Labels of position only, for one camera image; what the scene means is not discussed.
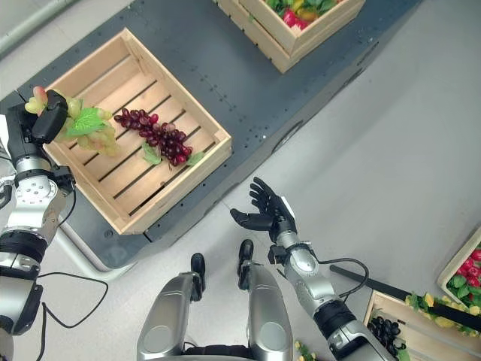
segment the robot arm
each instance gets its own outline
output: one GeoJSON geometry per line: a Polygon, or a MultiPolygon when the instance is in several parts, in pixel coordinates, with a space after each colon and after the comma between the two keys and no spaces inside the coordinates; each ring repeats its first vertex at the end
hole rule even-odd
{"type": "Polygon", "coordinates": [[[39,117],[27,113],[23,104],[0,115],[0,139],[17,171],[0,180],[0,208],[12,194],[17,201],[0,232],[0,359],[11,359],[6,335],[22,335],[33,324],[43,291],[36,284],[40,263],[74,187],[69,168],[52,166],[42,148],[67,117],[65,99],[52,90],[47,97],[39,117]]]}
{"type": "Polygon", "coordinates": [[[260,213],[245,214],[232,209],[231,215],[244,228],[269,231],[274,243],[268,254],[269,261],[283,267],[286,280],[295,288],[299,302],[327,339],[336,359],[394,360],[322,276],[313,250],[298,238],[287,201],[261,179],[255,177],[254,182],[250,195],[260,213]]]}

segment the wooden crate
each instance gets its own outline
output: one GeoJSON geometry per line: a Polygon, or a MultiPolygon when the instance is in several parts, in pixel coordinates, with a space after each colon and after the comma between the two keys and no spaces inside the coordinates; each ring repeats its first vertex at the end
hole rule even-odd
{"type": "Polygon", "coordinates": [[[373,291],[364,320],[376,316],[397,321],[412,361],[479,361],[479,338],[462,335],[457,329],[444,329],[434,321],[406,306],[402,301],[373,291]]]}
{"type": "Polygon", "coordinates": [[[47,145],[55,162],[71,167],[78,188],[119,234],[145,231],[231,155],[231,136],[128,29],[49,88],[114,114],[123,107],[157,113],[159,122],[174,123],[188,135],[185,145],[194,153],[206,154],[192,167],[151,165],[143,159],[143,138],[113,119],[120,146],[115,157],[75,142],[47,145]]]}
{"type": "Polygon", "coordinates": [[[449,297],[458,303],[463,303],[455,294],[447,288],[447,283],[452,276],[458,271],[459,267],[464,261],[473,253],[476,247],[481,244],[481,227],[473,234],[473,236],[466,242],[466,244],[457,252],[457,254],[449,261],[446,268],[440,273],[437,278],[437,284],[447,293],[449,297]]]}
{"type": "Polygon", "coordinates": [[[289,28],[263,0],[213,0],[281,73],[354,19],[365,0],[344,0],[306,29],[289,28]]]}

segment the white floor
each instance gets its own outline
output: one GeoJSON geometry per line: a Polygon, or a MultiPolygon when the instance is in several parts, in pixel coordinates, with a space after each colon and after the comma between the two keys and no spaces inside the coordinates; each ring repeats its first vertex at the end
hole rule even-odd
{"type": "MultiPolygon", "coordinates": [[[[82,0],[39,34],[58,39],[51,53],[27,41],[0,62],[0,97],[106,20],[127,1],[82,0]],[[103,17],[86,19],[89,9],[103,17]],[[73,39],[72,28],[80,29],[73,39]]],[[[440,293],[435,281],[481,218],[481,2],[425,0],[375,63],[317,114],[255,175],[283,193],[300,236],[319,258],[354,256],[371,275],[405,290],[440,293]]],[[[266,261],[269,240],[237,227],[228,209],[251,209],[243,182],[164,253],[145,259],[110,285],[104,303],[77,329],[51,320],[44,359],[135,359],[144,318],[165,282],[204,253],[207,292],[191,307],[189,335],[199,344],[245,343],[247,295],[236,287],[237,247],[249,237],[266,261]]],[[[43,272],[78,272],[53,243],[43,272]]],[[[333,276],[337,290],[352,284],[333,276]]],[[[63,319],[80,319],[101,287],[44,280],[43,300],[63,319]]],[[[282,279],[293,333],[332,359],[316,327],[282,279]]],[[[369,291],[349,299],[363,317],[369,291]]],[[[16,338],[16,360],[35,359],[41,318],[16,338]]]]}

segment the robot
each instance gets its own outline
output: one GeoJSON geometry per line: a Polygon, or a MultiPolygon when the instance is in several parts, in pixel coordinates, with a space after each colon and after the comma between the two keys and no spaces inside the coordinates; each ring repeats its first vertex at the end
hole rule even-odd
{"type": "MultiPolygon", "coordinates": [[[[23,105],[0,116],[0,137],[17,173],[0,180],[0,208],[15,186],[17,204],[0,233],[0,360],[13,358],[13,335],[32,326],[42,286],[36,284],[45,250],[59,226],[65,197],[74,189],[66,166],[53,165],[42,145],[50,143],[67,117],[67,104],[58,93],[47,92],[47,108],[39,117],[23,105]]],[[[295,288],[298,301],[313,318],[338,360],[394,361],[362,322],[337,296],[319,270],[313,249],[298,237],[292,210],[265,182],[255,177],[250,185],[259,213],[237,209],[231,215],[240,226],[267,231],[273,244],[268,260],[295,288]]],[[[184,350],[190,302],[198,302],[206,289],[205,261],[191,258],[191,271],[172,278],[150,309],[137,343],[137,360],[164,361],[290,361],[292,330],[282,293],[273,275],[253,258],[253,243],[240,246],[237,276],[241,290],[249,292],[247,346],[213,345],[184,350]]]]}

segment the black cable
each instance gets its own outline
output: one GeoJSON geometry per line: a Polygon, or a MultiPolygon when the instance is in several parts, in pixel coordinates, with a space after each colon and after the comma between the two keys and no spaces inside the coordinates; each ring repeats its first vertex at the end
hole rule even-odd
{"type": "Polygon", "coordinates": [[[66,323],[62,322],[53,312],[48,308],[48,306],[45,304],[45,302],[42,302],[42,334],[41,334],[41,345],[40,345],[40,353],[38,354],[37,361],[40,361],[42,356],[44,355],[45,351],[45,340],[47,336],[47,314],[49,314],[60,326],[66,328],[66,329],[73,329],[74,327],[79,326],[83,321],[85,321],[87,318],[90,317],[91,314],[95,312],[95,310],[100,306],[100,304],[104,301],[105,296],[107,295],[108,292],[108,284],[107,282],[101,281],[101,280],[96,280],[95,278],[88,278],[84,276],[77,276],[73,275],[70,273],[65,273],[65,272],[51,272],[51,273],[46,273],[45,275],[40,275],[38,278],[46,277],[46,276],[52,276],[52,275],[61,275],[61,276],[68,276],[68,277],[73,277],[73,278],[79,278],[81,280],[85,281],[92,281],[92,282],[97,282],[98,284],[103,284],[105,286],[105,291],[100,300],[97,302],[95,307],[80,321],[73,325],[67,325],[66,323]]]}
{"type": "Polygon", "coordinates": [[[186,344],[190,344],[192,347],[197,347],[196,344],[193,344],[192,342],[184,341],[183,342],[183,350],[186,350],[186,344]]]}
{"type": "Polygon", "coordinates": [[[72,202],[72,206],[70,208],[70,211],[68,211],[67,217],[65,217],[62,220],[62,222],[59,223],[58,227],[60,227],[63,223],[65,223],[65,221],[71,216],[72,212],[74,211],[75,204],[77,203],[77,192],[76,192],[75,186],[73,186],[73,188],[74,188],[74,201],[72,202]]]}
{"type": "Polygon", "coordinates": [[[316,260],[320,265],[327,265],[327,264],[330,264],[330,263],[339,263],[339,262],[353,262],[357,265],[360,265],[362,267],[362,269],[364,269],[364,277],[362,278],[362,281],[356,287],[354,287],[351,290],[348,290],[346,292],[343,292],[339,295],[339,297],[341,297],[341,298],[346,297],[344,299],[344,303],[346,303],[347,297],[349,295],[352,295],[354,292],[359,291],[366,284],[366,282],[368,282],[369,269],[364,263],[362,263],[358,259],[355,259],[355,258],[337,258],[337,259],[330,259],[328,261],[319,261],[316,257],[316,260]]]}

